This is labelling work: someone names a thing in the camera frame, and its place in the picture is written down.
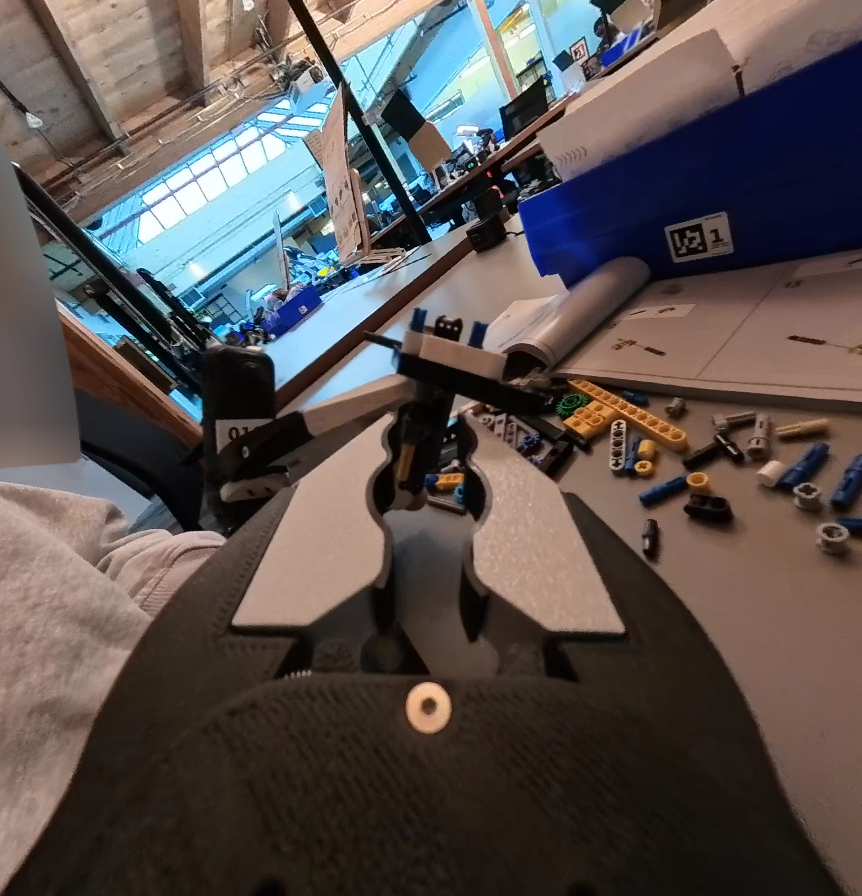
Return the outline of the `standing cardboard sign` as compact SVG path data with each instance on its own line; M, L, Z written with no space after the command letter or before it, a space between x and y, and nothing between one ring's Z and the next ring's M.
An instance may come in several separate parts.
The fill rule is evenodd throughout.
M371 249L360 178L348 162L347 118L343 90L338 87L322 127L303 137L313 160L323 172L339 262L344 268L365 263Z

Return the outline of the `black monitor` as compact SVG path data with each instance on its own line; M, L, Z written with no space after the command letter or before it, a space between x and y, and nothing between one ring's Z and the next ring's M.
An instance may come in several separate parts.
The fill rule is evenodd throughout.
M540 76L505 106L500 107L504 140L513 140L549 109L549 82Z

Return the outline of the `white paper bags in bin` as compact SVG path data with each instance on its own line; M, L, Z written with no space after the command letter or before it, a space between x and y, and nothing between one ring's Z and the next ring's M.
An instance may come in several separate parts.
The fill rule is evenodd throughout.
M862 1L717 1L587 85L537 141L562 181L862 41Z

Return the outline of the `open instruction booklet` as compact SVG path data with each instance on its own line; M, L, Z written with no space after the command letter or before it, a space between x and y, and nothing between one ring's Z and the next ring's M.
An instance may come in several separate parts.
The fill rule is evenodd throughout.
M484 346L606 385L862 413L862 249L664 280L616 258L513 302Z

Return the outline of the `black slanted pole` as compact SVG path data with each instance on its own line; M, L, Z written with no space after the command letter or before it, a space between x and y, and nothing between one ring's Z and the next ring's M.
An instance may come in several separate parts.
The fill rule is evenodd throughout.
M337 88L347 114L353 119L358 132L367 148L375 160L379 171L387 181L392 190L392 194L400 206L403 218L409 225L415 239L420 245L427 245L432 239L427 231L425 223L415 208L411 196L403 183L403 179L398 173L398 169L394 166L389 157L386 144L378 137L372 127L368 124L366 115L361 106L359 106L348 81L341 71L341 68L334 57L333 52L325 42L321 30L317 22L313 19L311 12L308 10L305 1L289 1L291 12L302 28L306 39L312 49L316 52L318 60L325 68L326 73L330 76L333 84Z

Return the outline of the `black power adapter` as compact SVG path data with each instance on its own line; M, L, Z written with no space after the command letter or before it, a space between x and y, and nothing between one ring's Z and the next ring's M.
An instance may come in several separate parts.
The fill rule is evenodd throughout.
M481 253L502 244L506 239L505 223L511 218L511 212L500 189L489 186L476 197L474 209L477 217L466 230L471 248Z

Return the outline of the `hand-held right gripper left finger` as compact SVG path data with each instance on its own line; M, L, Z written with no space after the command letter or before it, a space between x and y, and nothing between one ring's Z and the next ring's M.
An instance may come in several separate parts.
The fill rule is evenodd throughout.
M392 624L392 538L374 489L395 422L384 413L294 487L233 629L305 631L358 600L378 630Z

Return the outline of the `small blue bin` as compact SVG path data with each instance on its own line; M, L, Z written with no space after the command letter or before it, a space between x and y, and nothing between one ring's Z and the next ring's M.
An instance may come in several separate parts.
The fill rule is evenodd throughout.
M278 339L297 327L304 319L322 305L322 297L313 285L304 286L300 291L288 293L284 301L267 303L264 316L264 331L273 339Z

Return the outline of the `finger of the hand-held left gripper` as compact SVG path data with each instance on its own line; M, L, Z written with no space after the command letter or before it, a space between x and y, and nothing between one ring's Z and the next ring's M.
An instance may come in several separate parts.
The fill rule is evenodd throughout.
M203 497L208 504L265 501L288 487L284 458L313 440L303 414L202 421Z
M352 423L370 424L408 402L408 378L383 376L302 409L306 430L317 438Z

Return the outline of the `large blue plastic bin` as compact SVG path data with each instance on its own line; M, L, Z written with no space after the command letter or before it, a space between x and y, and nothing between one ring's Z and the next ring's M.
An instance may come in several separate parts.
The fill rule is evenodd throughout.
M566 287L625 256L667 280L862 250L862 40L518 213Z

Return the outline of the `black and white lego assembly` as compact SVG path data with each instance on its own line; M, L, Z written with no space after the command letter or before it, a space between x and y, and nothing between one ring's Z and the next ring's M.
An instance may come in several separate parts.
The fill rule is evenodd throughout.
M506 376L508 358L485 350L487 325L474 322L470 340L459 341L462 320L441 315L426 330L426 312L416 308L403 338L394 340L364 331L364 340L390 349L398 375L416 385L401 413L394 439L393 480L411 493L425 489L425 479L437 472L445 446L463 442L461 431L448 436L452 400L467 396L493 413L504 413L537 434L536 440L519 441L518 452L549 477L558 474L571 457L573 436L564 435L544 420L556 411L556 393L541 368L531 367L523 376Z

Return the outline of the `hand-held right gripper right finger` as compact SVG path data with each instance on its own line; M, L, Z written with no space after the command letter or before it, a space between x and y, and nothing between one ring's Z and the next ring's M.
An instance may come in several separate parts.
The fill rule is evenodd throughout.
M465 506L474 523L462 560L459 614L470 641L505 610L545 640L619 639L626 626L555 481L478 419L465 430Z

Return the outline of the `pile of lego pieces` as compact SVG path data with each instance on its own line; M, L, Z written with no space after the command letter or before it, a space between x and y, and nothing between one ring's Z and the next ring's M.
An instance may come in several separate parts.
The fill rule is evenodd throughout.
M709 472L726 463L748 469L761 491L818 520L815 542L823 552L844 555L854 539L862 539L862 514L851 514L862 500L862 453L848 459L828 491L820 485L820 473L833 457L827 419L776 427L761 410L716 413L708 439L690 445L678 426L687 411L679 397L671 399L663 418L651 413L644 393L583 379L561 382L541 397L551 401L557 424L479 402L464 412L549 476L559 474L573 452L586 453L601 440L607 475L640 487L636 499L647 513L676 503L699 525L730 529L739 502L730 498L726 476Z

